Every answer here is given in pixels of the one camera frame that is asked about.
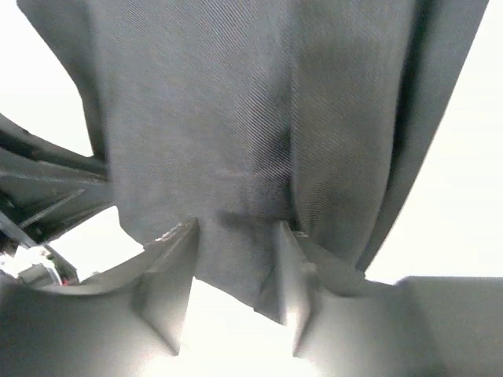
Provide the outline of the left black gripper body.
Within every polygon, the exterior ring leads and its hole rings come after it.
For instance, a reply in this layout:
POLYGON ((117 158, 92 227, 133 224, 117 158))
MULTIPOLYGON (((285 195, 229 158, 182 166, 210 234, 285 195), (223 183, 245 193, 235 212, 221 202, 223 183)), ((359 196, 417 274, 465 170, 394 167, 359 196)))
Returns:
POLYGON ((76 269, 50 242, 112 205, 106 167, 1 117, 1 263, 19 247, 52 262, 62 283, 76 269))

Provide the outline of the black pleated skirt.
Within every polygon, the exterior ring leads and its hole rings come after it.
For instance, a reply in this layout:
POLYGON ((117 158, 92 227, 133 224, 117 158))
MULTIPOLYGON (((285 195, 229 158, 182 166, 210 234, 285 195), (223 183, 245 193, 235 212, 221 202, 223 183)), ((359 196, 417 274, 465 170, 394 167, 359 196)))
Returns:
POLYGON ((102 132, 123 230, 200 223, 247 305, 286 221, 359 270, 423 164, 485 1, 21 1, 102 132))

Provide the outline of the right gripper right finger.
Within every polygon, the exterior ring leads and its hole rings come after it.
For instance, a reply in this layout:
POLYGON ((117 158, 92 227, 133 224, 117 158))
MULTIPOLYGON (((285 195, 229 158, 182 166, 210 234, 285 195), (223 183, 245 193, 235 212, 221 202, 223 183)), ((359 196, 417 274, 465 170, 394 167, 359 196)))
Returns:
POLYGON ((278 316, 323 376, 499 376, 502 281, 365 274, 286 222, 274 230, 278 316))

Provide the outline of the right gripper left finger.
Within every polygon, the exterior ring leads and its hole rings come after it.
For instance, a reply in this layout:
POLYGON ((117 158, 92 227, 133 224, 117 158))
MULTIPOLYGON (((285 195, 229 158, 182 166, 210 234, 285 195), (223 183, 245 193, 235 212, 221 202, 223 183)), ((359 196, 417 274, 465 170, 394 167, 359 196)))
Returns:
POLYGON ((2 375, 144 376, 177 356, 199 239, 190 218, 78 285, 2 275, 2 375))

